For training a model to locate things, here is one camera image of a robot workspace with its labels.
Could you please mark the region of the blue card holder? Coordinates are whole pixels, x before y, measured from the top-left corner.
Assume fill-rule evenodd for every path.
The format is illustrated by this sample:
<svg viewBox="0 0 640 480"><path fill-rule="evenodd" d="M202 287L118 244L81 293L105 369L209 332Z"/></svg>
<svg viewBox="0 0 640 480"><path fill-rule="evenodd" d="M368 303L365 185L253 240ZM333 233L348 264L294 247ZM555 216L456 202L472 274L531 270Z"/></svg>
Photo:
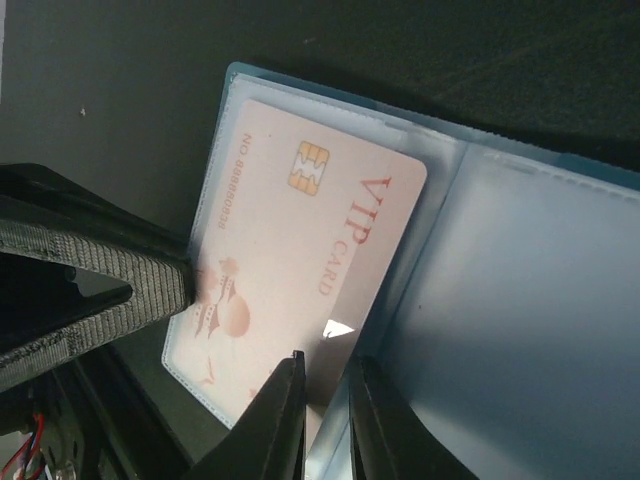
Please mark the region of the blue card holder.
<svg viewBox="0 0 640 480"><path fill-rule="evenodd" d="M638 477L636 173L237 62L191 233L196 268L247 99L426 167L349 358L374 357L482 479ZM327 404L307 395L311 479L353 478L344 370Z"/></svg>

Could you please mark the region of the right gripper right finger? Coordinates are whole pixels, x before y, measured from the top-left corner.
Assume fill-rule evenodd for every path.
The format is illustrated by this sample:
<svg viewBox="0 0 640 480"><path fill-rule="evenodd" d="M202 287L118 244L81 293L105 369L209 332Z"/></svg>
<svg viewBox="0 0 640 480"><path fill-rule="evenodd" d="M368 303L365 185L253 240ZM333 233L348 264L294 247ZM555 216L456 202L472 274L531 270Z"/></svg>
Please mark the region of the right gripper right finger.
<svg viewBox="0 0 640 480"><path fill-rule="evenodd" d="M474 479L423 425L371 357L348 367L352 475L355 479Z"/></svg>

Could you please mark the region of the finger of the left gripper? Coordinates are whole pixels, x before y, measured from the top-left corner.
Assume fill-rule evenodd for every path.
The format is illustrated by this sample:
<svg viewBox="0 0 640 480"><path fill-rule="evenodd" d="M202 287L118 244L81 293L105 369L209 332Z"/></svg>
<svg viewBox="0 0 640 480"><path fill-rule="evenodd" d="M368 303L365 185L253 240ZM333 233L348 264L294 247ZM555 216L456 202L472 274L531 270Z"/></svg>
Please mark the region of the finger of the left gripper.
<svg viewBox="0 0 640 480"><path fill-rule="evenodd" d="M37 164L1 167L1 388L181 313L187 245Z"/></svg>

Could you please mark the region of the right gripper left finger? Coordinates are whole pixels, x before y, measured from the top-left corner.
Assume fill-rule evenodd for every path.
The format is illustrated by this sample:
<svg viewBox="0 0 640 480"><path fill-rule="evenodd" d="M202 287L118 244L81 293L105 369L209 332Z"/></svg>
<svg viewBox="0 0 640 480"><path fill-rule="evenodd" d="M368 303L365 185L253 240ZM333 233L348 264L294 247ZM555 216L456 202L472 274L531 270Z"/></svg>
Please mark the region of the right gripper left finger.
<svg viewBox="0 0 640 480"><path fill-rule="evenodd" d="M306 373L304 353L281 360L228 435L185 479L303 479Z"/></svg>

